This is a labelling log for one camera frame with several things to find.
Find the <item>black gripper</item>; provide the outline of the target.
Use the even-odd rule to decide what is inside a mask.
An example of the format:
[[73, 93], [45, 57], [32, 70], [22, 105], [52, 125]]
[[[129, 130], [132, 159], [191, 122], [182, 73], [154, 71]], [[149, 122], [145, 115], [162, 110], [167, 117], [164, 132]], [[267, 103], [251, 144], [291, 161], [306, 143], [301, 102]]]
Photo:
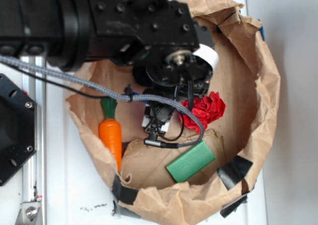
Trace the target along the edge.
[[195, 21], [194, 29], [199, 40], [196, 51], [179, 50], [168, 55], [159, 66], [133, 68], [136, 83], [153, 87], [166, 97], [201, 98], [206, 95], [219, 55], [208, 27]]

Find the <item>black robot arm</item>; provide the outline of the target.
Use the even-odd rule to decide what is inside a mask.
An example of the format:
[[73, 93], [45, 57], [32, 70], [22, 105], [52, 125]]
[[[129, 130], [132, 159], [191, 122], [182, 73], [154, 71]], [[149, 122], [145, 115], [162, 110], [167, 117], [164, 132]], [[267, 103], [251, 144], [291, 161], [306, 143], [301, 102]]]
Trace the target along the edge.
[[62, 71], [109, 59], [161, 94], [203, 96], [218, 56], [207, 27], [170, 0], [0, 0], [2, 56], [42, 56]]

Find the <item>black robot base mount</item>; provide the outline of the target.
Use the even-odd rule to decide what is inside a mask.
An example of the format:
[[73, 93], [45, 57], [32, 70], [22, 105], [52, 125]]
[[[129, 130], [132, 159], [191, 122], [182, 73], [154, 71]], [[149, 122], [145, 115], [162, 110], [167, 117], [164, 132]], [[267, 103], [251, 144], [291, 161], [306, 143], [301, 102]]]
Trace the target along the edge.
[[0, 75], [0, 185], [35, 154], [36, 103], [5, 74]]

